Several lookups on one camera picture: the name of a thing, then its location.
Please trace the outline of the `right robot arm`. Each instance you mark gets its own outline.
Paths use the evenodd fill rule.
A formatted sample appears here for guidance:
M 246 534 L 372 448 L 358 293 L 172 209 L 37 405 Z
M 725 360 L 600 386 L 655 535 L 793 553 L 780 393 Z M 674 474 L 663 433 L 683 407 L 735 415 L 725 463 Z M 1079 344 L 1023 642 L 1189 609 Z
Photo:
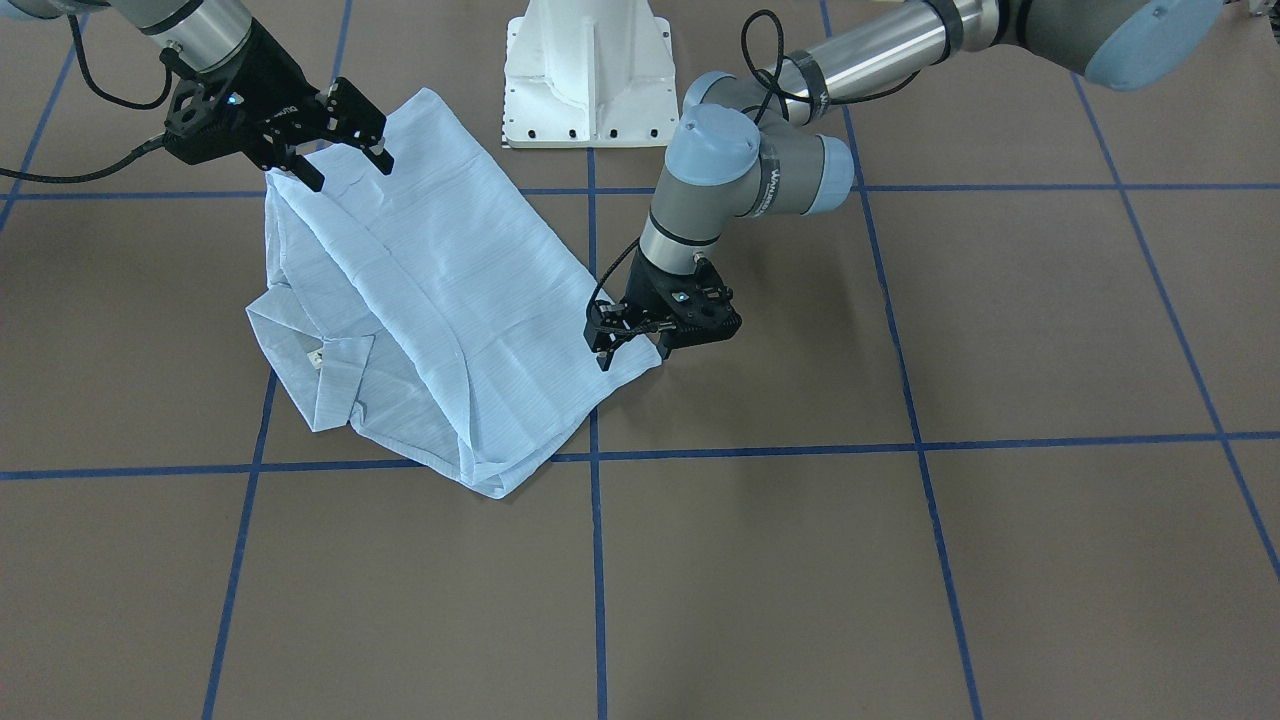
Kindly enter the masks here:
M 311 85 L 294 58 L 241 1 L 5 1 L 15 20 L 67 19 L 81 74 L 97 92 L 84 54 L 79 18 L 120 13 L 160 50 L 166 70 L 161 95 L 147 109 L 165 108 L 163 131 L 110 167 L 82 176 L 87 183 L 111 176 L 159 149 L 188 165 L 241 154 L 261 170 L 283 170 L 320 191 L 324 174 L 300 152 L 324 141 L 361 151 L 383 174 L 394 159 L 385 149 L 387 117 L 343 77 Z

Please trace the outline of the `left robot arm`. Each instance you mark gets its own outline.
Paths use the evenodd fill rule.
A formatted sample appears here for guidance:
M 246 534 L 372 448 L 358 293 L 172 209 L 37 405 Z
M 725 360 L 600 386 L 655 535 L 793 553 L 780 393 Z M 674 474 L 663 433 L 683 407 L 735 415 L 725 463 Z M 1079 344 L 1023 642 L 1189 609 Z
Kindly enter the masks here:
M 602 370 L 627 342 L 657 352 L 722 342 L 741 327 L 732 290 L 712 263 L 737 218 L 833 211 L 855 181 L 851 149 L 806 128 L 837 108 L 888 97 L 963 53 L 1019 47 L 1085 81 L 1128 92 L 1184 63 L 1220 1 L 905 1 L 824 42 L 780 50 L 748 77 L 696 78 L 621 299 L 594 292 L 584 337 Z

